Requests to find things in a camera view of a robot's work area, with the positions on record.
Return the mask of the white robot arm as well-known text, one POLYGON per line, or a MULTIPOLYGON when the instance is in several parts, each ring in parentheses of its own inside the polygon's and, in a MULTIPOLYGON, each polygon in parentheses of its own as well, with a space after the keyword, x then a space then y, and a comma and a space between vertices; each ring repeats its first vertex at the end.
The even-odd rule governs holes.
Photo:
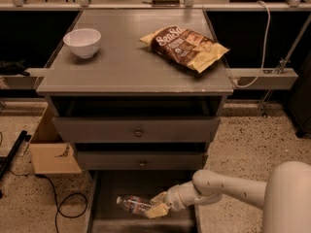
POLYGON ((223 195, 262 210, 262 233, 311 232, 311 165, 297 161, 277 166, 265 182, 223 176, 207 169, 151 200, 148 218, 191 205, 218 202, 223 195))

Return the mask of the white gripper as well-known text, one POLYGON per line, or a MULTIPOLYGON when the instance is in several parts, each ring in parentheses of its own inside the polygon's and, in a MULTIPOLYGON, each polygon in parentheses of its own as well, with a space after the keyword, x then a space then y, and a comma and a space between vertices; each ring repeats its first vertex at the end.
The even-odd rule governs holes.
POLYGON ((163 191, 150 200, 153 205, 145 212, 147 218, 156 218, 166 216, 169 210, 173 212, 180 212, 184 210, 187 205, 182 199, 184 187, 182 185, 174 185, 167 191, 163 191))

